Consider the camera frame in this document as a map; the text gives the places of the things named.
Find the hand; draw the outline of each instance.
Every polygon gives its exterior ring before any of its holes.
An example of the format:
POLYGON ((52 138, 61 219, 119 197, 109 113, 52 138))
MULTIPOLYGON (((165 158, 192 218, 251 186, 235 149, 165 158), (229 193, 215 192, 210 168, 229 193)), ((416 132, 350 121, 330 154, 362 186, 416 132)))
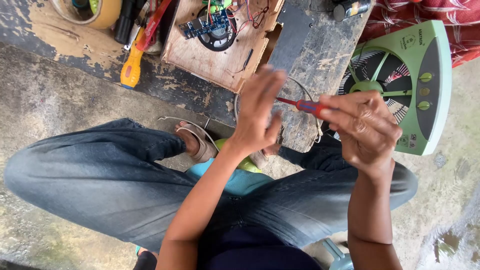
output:
POLYGON ((285 71, 272 71, 271 66, 263 65, 258 73, 245 83, 237 128, 228 140, 230 144, 241 149, 242 155, 248 156, 276 142, 282 125, 281 111, 274 113, 270 126, 268 119, 275 98, 286 79, 285 71))
POLYGON ((392 153, 402 129, 380 93, 371 90, 342 96, 322 95, 320 102, 339 109, 324 109, 320 116, 340 135, 343 158, 373 180, 383 179, 386 173, 391 175, 395 166, 392 153))

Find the yellow screwdriver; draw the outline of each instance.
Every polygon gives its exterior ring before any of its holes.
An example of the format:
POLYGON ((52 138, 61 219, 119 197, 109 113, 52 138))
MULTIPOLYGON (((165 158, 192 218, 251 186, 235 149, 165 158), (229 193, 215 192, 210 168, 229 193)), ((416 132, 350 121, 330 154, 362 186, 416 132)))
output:
POLYGON ((137 43, 142 37, 145 28, 140 27, 138 30, 137 38, 130 47, 130 55, 127 61, 123 64, 123 68, 120 73, 121 86, 126 89, 133 89, 140 79, 140 60, 144 51, 137 49, 137 43))

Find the jeans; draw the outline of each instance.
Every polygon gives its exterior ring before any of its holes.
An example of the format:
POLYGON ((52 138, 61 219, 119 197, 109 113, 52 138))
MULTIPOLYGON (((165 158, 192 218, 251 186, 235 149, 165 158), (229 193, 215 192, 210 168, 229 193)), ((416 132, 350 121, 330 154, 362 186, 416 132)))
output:
MULTIPOLYGON (((10 158, 5 185, 17 196, 83 227, 160 249, 168 225, 196 180, 155 160, 174 157, 185 142, 131 119, 38 141, 10 158)), ((357 169, 341 144, 324 136, 307 153, 282 147, 279 155, 305 170, 265 184, 246 196, 224 192, 205 234, 260 226, 303 247, 347 229, 357 169)), ((417 178, 397 163, 390 207, 417 191, 417 178)))

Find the fan motor hub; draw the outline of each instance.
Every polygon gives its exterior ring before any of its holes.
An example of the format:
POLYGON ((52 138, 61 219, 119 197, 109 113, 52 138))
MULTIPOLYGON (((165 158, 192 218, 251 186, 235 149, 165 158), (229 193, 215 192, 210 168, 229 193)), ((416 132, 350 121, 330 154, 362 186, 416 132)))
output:
POLYGON ((365 81, 357 82, 356 84, 354 84, 352 88, 350 88, 350 93, 358 92, 358 91, 370 91, 370 90, 376 90, 380 92, 380 94, 383 94, 384 92, 384 89, 379 82, 365 80, 365 81))

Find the blue circuit board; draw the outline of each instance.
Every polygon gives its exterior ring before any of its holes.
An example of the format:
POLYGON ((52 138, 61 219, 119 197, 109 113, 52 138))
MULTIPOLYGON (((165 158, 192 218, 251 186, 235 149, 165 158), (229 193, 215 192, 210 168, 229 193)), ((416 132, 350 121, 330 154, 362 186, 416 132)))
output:
POLYGON ((180 30, 183 31, 186 39, 192 37, 198 37, 212 31, 226 28, 230 25, 228 21, 227 12, 225 10, 220 10, 218 12, 212 13, 212 23, 210 18, 207 15, 191 20, 187 23, 180 24, 180 30))

